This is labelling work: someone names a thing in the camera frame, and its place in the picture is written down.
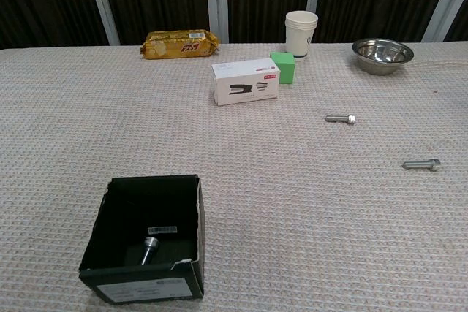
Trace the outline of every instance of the paper cup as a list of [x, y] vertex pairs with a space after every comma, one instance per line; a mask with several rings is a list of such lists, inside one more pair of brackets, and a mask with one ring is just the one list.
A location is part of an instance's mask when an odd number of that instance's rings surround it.
[[317, 15], [308, 11], [292, 11], [286, 14], [286, 51], [296, 61], [302, 61], [309, 54], [309, 44], [317, 27]]

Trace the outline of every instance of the metal screw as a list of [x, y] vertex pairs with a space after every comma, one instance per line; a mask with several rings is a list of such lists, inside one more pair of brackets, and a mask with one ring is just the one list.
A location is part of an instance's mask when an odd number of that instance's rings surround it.
[[430, 159], [427, 161], [407, 161], [403, 162], [403, 168], [410, 170], [412, 168], [427, 168], [430, 171], [437, 171], [442, 167], [438, 159]]
[[146, 265], [151, 261], [151, 257], [158, 249], [159, 241], [155, 237], [146, 237], [145, 239], [145, 253], [140, 260], [140, 265]]
[[348, 124], [354, 124], [356, 122], [355, 115], [348, 116], [326, 116], [325, 121], [327, 122], [345, 122]]

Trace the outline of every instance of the open box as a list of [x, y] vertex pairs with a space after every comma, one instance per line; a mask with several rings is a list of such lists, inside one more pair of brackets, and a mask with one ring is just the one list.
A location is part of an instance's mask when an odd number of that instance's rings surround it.
[[[113, 178], [79, 268], [109, 303], [203, 297], [205, 216], [196, 175]], [[159, 247], [140, 265], [143, 242]]]

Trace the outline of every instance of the snack package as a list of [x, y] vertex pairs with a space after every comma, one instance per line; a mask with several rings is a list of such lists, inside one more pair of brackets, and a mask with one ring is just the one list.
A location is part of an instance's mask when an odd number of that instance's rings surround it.
[[210, 56], [219, 39], [204, 29], [150, 32], [140, 53], [144, 58], [196, 58]]

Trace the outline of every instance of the white box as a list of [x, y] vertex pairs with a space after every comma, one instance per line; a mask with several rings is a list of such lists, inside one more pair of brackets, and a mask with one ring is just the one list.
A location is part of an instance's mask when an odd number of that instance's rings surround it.
[[278, 97], [279, 68], [270, 58], [211, 65], [218, 105]]

